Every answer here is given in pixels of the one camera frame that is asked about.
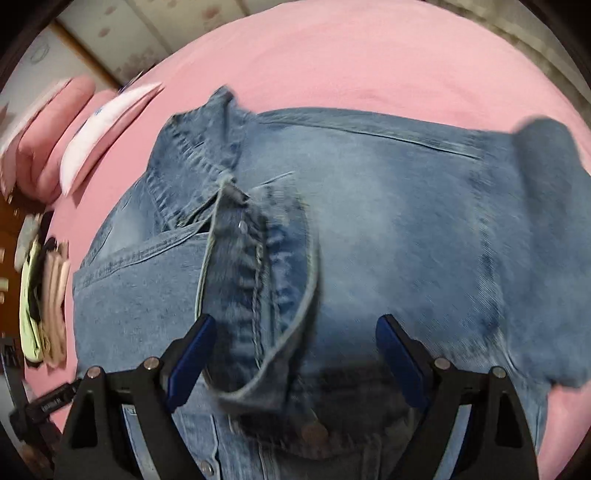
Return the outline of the white pink pillow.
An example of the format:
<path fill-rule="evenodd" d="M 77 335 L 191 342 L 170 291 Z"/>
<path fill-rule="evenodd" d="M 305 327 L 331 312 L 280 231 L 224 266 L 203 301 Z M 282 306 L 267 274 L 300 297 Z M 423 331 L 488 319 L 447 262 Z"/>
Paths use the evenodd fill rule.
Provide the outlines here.
<path fill-rule="evenodd" d="M 64 196 L 78 189 L 106 150 L 162 90 L 161 82 L 127 89 L 85 120 L 62 155 L 59 182 Z"/>

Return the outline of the blue denim jacket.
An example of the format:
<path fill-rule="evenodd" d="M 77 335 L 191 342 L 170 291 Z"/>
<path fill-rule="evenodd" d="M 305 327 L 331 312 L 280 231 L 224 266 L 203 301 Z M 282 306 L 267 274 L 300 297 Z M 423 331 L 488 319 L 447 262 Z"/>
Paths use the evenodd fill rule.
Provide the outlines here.
<path fill-rule="evenodd" d="M 419 420 L 377 351 L 384 314 L 436 357 L 504 368 L 540 445 L 590 377 L 590 177 L 549 118 L 511 133 L 370 112 L 171 116 L 73 277 L 80 369 L 136 367 L 201 314 L 174 420 L 217 479 L 381 479 Z"/>

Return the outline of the brown wooden headboard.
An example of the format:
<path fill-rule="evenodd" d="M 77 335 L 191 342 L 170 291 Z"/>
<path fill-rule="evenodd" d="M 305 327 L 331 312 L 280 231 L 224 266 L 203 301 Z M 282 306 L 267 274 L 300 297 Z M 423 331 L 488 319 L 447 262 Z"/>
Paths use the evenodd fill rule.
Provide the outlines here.
<path fill-rule="evenodd" d="M 42 213 L 44 205 L 14 190 L 7 198 L 1 197 L 1 337 L 19 341 L 20 274 L 14 269 L 14 255 L 18 235 L 27 214 Z"/>

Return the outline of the stack of folded clothes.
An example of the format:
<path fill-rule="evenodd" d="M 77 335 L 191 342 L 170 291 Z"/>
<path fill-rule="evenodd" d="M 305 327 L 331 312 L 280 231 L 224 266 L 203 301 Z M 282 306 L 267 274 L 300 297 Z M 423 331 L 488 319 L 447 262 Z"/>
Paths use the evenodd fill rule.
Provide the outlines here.
<path fill-rule="evenodd" d="M 14 269 L 21 275 L 19 333 L 24 357 L 33 366 L 55 369 L 67 359 L 64 302 L 71 263 L 69 244 L 49 234 L 52 217 L 51 211 L 25 217 Z"/>

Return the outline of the pink fleece bed blanket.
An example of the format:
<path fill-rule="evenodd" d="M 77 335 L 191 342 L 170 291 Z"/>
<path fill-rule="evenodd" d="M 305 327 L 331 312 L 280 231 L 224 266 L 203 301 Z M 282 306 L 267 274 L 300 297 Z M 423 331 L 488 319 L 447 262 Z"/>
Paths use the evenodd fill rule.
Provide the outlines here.
<path fill-rule="evenodd" d="M 69 244 L 65 295 L 67 359 L 28 369 L 36 394 L 80 369 L 73 277 L 102 223 L 145 172 L 156 138 L 173 115 L 231 91 L 252 113 L 324 108 L 370 112 L 465 130 L 511 133 L 549 118 L 571 132 L 590 177 L 590 131 L 560 90 L 520 51 L 484 27 L 420 1 L 290 2 L 229 23 L 166 58 L 128 89 L 163 90 L 106 150 L 82 184 L 55 207 L 49 232 Z M 590 377 L 555 385 L 539 474 L 556 478 L 590 427 Z"/>

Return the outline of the folded pink quilt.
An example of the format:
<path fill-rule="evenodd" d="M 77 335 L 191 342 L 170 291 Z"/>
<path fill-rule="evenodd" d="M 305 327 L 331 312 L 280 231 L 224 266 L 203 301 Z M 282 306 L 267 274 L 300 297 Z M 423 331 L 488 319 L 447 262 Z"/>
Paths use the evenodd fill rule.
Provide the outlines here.
<path fill-rule="evenodd" d="M 1 145 L 1 194 L 19 190 L 30 199 L 53 203 L 61 194 L 60 164 L 77 129 L 100 106 L 115 98 L 98 91 L 86 75 L 51 85 L 26 110 Z"/>

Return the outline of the floral sliding wardrobe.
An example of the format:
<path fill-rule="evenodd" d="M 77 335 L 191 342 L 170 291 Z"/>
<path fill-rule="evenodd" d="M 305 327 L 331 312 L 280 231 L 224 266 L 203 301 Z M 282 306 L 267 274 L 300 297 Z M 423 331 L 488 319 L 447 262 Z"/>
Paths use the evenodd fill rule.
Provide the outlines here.
<path fill-rule="evenodd" d="M 191 41 L 277 0 L 77 0 L 57 21 L 121 85 Z"/>

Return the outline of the beige window curtain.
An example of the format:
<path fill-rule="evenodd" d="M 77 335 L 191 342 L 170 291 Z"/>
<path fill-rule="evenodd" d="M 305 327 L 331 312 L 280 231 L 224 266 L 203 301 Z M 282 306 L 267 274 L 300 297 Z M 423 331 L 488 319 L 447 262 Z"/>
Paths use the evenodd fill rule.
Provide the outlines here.
<path fill-rule="evenodd" d="M 435 0 L 430 4 L 472 20 L 524 53 L 568 98 L 590 114 L 590 87 L 582 71 L 550 28 L 520 1 Z"/>

